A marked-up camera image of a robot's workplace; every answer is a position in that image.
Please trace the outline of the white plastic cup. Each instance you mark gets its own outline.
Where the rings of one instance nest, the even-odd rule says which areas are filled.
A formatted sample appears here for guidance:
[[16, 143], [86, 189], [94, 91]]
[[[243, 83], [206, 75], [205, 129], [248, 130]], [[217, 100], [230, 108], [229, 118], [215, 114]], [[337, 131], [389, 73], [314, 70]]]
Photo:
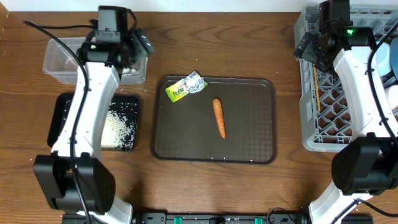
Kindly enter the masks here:
[[398, 107], [398, 85], [392, 85], [385, 89], [387, 102], [393, 111]]

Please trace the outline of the orange carrot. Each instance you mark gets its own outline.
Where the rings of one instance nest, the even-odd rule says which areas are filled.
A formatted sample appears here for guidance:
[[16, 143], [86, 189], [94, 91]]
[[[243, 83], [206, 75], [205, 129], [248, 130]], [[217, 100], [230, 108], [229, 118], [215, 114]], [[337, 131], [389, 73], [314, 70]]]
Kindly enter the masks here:
[[222, 108], [221, 100], [219, 98], [215, 98], [213, 100], [213, 110], [215, 113], [218, 131], [220, 133], [220, 136], [224, 139], [226, 137], [226, 130], [225, 130], [225, 125], [224, 125], [223, 108]]

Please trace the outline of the white tissue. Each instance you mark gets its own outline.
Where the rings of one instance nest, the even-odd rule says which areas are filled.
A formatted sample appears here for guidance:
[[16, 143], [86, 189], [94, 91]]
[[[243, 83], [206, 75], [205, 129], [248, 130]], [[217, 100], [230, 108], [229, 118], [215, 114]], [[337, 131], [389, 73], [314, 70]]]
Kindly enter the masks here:
[[122, 75], [132, 75], [133, 73], [137, 72], [134, 68], [123, 68]]

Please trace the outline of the dark blue plate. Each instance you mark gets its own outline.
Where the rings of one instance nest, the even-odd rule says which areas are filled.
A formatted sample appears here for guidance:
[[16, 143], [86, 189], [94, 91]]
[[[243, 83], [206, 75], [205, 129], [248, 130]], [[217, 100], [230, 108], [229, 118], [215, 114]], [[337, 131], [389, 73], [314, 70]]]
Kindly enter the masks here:
[[396, 80], [398, 80], [398, 37], [394, 38], [390, 44], [390, 64]]

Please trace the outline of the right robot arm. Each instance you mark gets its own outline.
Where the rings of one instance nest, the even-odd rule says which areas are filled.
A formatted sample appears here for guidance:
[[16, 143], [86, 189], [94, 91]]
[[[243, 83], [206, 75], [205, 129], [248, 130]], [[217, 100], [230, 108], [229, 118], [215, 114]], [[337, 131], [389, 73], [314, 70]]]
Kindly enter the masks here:
[[332, 160], [331, 183], [297, 223], [342, 223], [357, 205], [397, 188], [397, 120], [373, 60], [381, 44], [368, 27], [334, 26], [322, 35], [305, 33], [294, 52], [338, 76], [352, 130]]

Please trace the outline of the wooden chopstick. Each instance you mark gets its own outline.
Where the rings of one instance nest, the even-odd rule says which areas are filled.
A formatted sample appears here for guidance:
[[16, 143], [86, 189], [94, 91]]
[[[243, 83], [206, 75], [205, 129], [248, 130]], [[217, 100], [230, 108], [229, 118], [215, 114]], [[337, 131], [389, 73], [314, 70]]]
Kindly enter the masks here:
[[318, 110], [318, 112], [321, 112], [320, 95], [319, 95], [319, 89], [318, 89], [317, 67], [315, 64], [313, 64], [313, 75], [314, 75], [314, 82], [315, 82], [315, 96], [316, 96], [316, 102], [317, 102], [317, 110]]

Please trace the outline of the light blue bowl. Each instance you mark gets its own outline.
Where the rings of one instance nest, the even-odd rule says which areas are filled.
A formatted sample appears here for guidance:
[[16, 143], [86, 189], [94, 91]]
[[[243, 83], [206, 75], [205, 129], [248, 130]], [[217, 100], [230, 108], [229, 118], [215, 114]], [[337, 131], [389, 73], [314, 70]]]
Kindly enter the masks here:
[[390, 45], [382, 43], [376, 52], [379, 76], [383, 77], [392, 71], [390, 63]]

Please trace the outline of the yellow silver snack wrapper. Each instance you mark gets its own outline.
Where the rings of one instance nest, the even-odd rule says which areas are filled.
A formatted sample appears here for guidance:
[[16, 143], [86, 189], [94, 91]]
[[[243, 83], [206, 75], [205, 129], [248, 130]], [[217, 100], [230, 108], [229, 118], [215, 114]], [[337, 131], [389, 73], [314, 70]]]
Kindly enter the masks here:
[[197, 71], [179, 80], [165, 89], [166, 94], [172, 103], [182, 99], [184, 96], [202, 91], [208, 83], [200, 76]]

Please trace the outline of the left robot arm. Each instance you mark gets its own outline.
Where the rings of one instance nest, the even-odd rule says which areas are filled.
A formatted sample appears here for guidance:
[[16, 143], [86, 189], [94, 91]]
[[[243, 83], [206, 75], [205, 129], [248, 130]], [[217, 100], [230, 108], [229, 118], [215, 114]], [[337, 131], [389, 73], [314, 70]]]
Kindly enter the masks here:
[[49, 155], [38, 155], [34, 174], [50, 208], [85, 223], [131, 223], [133, 207], [116, 195], [116, 180], [101, 163], [108, 108], [123, 70], [154, 52], [142, 30], [102, 28], [78, 52], [53, 37], [77, 62], [67, 120]]

